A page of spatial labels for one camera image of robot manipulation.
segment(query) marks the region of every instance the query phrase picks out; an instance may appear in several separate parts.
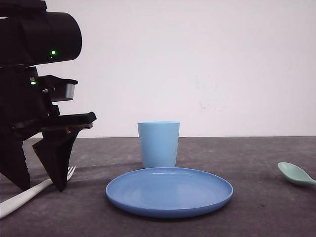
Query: cup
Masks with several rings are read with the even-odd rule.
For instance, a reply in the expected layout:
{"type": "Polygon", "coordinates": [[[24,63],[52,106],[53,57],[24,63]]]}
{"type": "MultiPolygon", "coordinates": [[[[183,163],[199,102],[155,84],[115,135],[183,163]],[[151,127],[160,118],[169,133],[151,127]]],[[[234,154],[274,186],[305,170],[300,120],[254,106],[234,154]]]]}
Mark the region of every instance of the cup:
{"type": "Polygon", "coordinates": [[[144,168],[174,167],[177,159],[180,122],[143,121],[138,134],[144,168]]]}

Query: gray table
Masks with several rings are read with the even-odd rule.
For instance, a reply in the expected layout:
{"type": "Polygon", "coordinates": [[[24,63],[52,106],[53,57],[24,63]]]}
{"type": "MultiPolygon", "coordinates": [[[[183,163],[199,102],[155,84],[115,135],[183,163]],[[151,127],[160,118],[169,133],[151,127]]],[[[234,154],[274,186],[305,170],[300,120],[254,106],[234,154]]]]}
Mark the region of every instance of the gray table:
{"type": "MultiPolygon", "coordinates": [[[[31,185],[47,174],[25,142],[31,185]]],[[[105,186],[142,168],[138,138],[77,139],[78,168],[64,192],[54,186],[0,221],[1,237],[315,237],[316,188],[288,183],[277,163],[295,163],[316,178],[316,137],[180,138],[177,166],[205,170],[234,187],[230,202],[203,216],[161,220],[114,207],[105,186]]],[[[20,190],[1,176],[1,201],[20,190]]]]}

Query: spoon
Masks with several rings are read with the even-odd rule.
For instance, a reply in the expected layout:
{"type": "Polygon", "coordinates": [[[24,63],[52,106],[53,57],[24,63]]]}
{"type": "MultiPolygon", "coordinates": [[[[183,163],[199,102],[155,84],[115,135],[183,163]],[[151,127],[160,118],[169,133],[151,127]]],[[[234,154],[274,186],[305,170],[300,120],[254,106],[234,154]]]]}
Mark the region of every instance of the spoon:
{"type": "Polygon", "coordinates": [[[303,169],[294,164],[280,162],[277,166],[286,179],[293,184],[316,185],[316,180],[312,179],[303,169]]]}

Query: white wall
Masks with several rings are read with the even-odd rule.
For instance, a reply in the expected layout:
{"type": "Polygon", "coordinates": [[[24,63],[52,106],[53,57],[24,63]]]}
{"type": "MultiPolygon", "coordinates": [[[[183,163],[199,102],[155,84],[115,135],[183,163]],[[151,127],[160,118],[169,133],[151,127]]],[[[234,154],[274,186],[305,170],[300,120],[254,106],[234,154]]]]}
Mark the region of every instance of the white wall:
{"type": "Polygon", "coordinates": [[[83,35],[80,56],[38,66],[79,81],[62,114],[94,111],[81,137],[316,135],[315,0],[47,0],[83,35]]]}

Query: white fork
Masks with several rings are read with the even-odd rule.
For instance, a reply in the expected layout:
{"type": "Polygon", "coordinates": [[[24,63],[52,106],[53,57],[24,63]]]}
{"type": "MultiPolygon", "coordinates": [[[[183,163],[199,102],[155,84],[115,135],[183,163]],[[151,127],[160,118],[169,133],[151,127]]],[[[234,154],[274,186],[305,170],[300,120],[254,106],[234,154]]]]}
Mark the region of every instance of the white fork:
{"type": "MultiPolygon", "coordinates": [[[[75,166],[68,167],[67,181],[70,180],[75,168],[75,166]]],[[[27,189],[26,191],[0,203],[0,219],[18,209],[51,184],[53,184],[51,179],[46,179],[34,187],[31,187],[30,189],[27,189]]]]}

